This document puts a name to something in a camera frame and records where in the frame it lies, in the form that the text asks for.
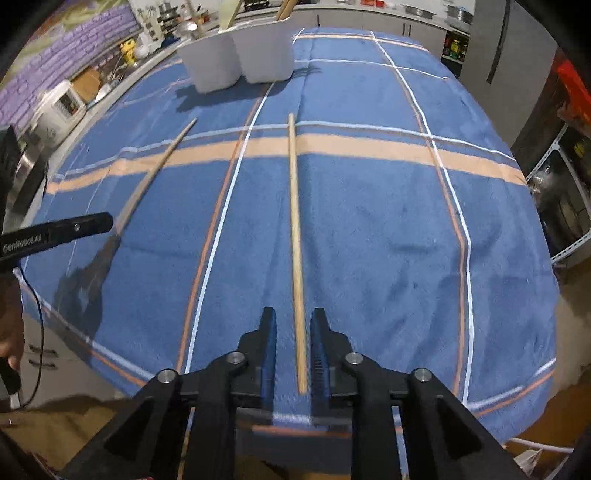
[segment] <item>stainless steel pot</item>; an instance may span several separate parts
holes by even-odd
[[[429,10],[421,10],[417,7],[411,7],[410,5],[404,5],[404,11],[408,14],[415,15],[417,17],[426,18],[427,20],[431,20],[433,18],[433,15],[435,15],[433,12],[430,12]]]
[[[25,215],[33,197],[41,186],[47,168],[47,160],[41,155],[42,145],[27,144],[8,193],[7,207],[13,213]]]
[[[472,19],[474,18],[474,15],[472,15],[470,12],[460,10],[458,7],[454,7],[453,5],[447,6],[447,16],[459,20],[460,22],[467,23],[468,25],[472,25]]]

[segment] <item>table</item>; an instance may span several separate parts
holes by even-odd
[[[430,368],[499,440],[541,414],[558,297],[525,180],[452,74],[409,38],[310,29],[293,77],[198,94],[172,57],[51,178],[36,222],[114,216],[195,116],[125,232],[102,294],[80,285],[106,235],[25,272],[53,328],[119,389],[203,368],[277,312],[273,429],[309,432],[296,387],[287,116],[296,114],[306,315],[353,348]],[[28,290],[26,308],[36,315]]]

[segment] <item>black bracket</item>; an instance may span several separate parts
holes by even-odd
[[[323,309],[310,326],[317,423],[353,407],[352,480],[400,480],[392,407],[398,407],[413,480],[523,480],[511,455],[426,368],[403,374],[354,352]]]
[[[60,475],[68,480],[176,480],[190,432],[183,478],[230,480],[236,408],[272,411],[276,338],[275,311],[266,307],[258,330],[242,335],[237,350],[186,375],[160,371]]]

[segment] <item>yellow bottle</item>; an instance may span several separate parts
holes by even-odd
[[[452,42],[452,46],[450,47],[450,57],[453,59],[457,58],[457,55],[460,53],[460,41],[454,40]]]

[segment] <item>drawer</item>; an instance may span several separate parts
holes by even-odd
[[[35,349],[41,348],[41,325],[26,313],[23,313],[22,319],[25,323],[25,353],[38,355],[38,352]],[[45,325],[44,333],[45,350],[54,350],[59,358],[77,358],[74,352],[72,352],[63,340],[47,325]]]
[[[38,361],[37,355],[25,353],[21,362],[21,402],[29,399],[37,382],[38,367],[29,363],[29,359]],[[117,389],[95,373],[80,359],[47,358],[43,363],[54,364],[53,369],[41,370],[41,382],[35,400],[30,405],[38,407],[48,401],[74,395],[87,395],[102,401],[123,398]]]

